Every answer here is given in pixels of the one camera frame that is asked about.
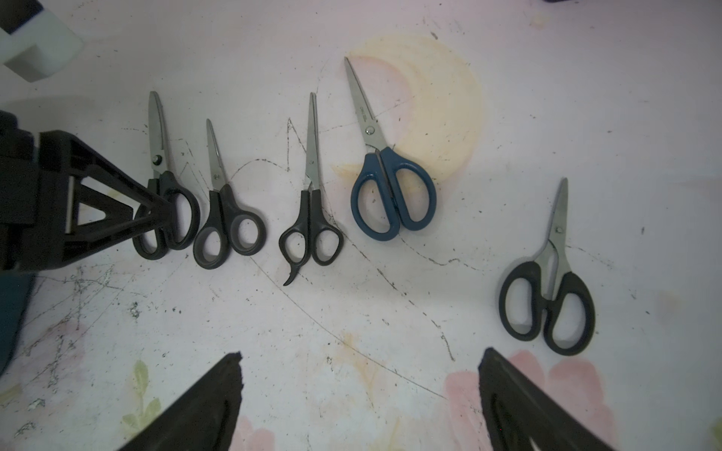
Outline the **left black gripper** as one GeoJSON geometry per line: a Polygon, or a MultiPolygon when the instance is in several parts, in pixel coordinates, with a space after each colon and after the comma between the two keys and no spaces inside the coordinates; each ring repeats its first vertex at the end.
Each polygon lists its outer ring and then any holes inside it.
{"type": "Polygon", "coordinates": [[[33,266],[61,268],[151,230],[172,230],[176,218],[170,201],[75,135],[41,133],[38,149],[33,133],[1,112],[1,272],[38,272],[22,266],[30,227],[33,266]]]}

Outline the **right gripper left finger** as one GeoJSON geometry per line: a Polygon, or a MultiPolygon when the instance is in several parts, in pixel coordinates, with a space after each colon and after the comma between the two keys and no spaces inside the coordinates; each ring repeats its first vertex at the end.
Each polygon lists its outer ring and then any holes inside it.
{"type": "Polygon", "coordinates": [[[231,446],[242,404],[242,355],[229,353],[124,450],[217,450],[231,446]]]}

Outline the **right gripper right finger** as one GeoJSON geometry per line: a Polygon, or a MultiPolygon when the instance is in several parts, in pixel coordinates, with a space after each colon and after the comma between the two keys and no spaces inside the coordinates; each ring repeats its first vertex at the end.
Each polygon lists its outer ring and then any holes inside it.
{"type": "Polygon", "coordinates": [[[494,450],[609,450],[493,348],[479,364],[481,409],[494,450]]]}

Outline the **teal plastic storage box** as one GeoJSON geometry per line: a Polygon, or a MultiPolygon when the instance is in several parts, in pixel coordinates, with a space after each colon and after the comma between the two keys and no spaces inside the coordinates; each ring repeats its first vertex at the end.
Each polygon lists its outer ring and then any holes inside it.
{"type": "Polygon", "coordinates": [[[18,274],[18,272],[2,272],[1,274],[1,375],[5,374],[15,355],[24,314],[30,302],[36,278],[37,274],[18,274]]]}

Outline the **small black hooked scissors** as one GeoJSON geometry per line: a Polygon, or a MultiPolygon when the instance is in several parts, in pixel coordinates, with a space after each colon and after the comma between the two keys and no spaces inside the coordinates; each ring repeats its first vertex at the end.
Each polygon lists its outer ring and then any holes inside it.
{"type": "Polygon", "coordinates": [[[321,187],[317,94],[311,92],[308,106],[308,131],[306,132],[306,178],[300,195],[299,214],[294,224],[286,229],[278,240],[282,256],[290,265],[290,274],[283,284],[284,287],[293,283],[300,269],[309,259],[314,259],[320,266],[331,265],[338,258],[344,245],[344,236],[341,231],[331,225],[323,214],[321,187]],[[323,259],[317,250],[318,240],[324,232],[331,232],[338,238],[336,250],[328,259],[323,259]],[[287,250],[287,241],[294,234],[302,236],[305,243],[305,253],[297,261],[291,258],[287,250]]]}

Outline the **blue handled scissors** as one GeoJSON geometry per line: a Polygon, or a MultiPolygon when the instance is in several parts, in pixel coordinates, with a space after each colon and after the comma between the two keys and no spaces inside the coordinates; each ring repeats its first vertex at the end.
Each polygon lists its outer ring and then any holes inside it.
{"type": "Polygon", "coordinates": [[[403,227],[411,231],[424,229],[430,225],[436,212],[437,193],[434,182],[421,165],[400,156],[389,146],[349,58],[344,59],[344,64],[355,114],[365,146],[369,149],[365,154],[360,174],[351,191],[353,219],[367,236],[379,242],[388,242],[396,238],[403,227]],[[406,205],[397,176],[397,173],[401,170],[414,173],[426,187],[428,209],[424,217],[419,221],[411,217],[406,205]],[[359,197],[362,187],[368,182],[374,182],[377,185],[389,223],[387,231],[376,231],[363,219],[359,197]]]}

